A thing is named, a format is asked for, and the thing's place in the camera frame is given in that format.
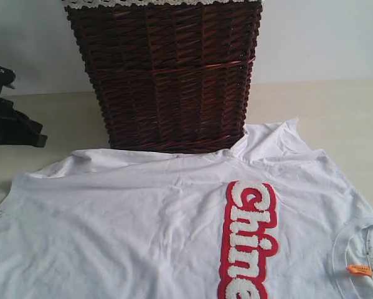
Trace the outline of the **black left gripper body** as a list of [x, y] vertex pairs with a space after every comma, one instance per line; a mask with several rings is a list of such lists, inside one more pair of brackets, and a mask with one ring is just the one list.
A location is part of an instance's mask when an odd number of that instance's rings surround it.
[[17, 117], [14, 103], [0, 97], [0, 145], [15, 145]]

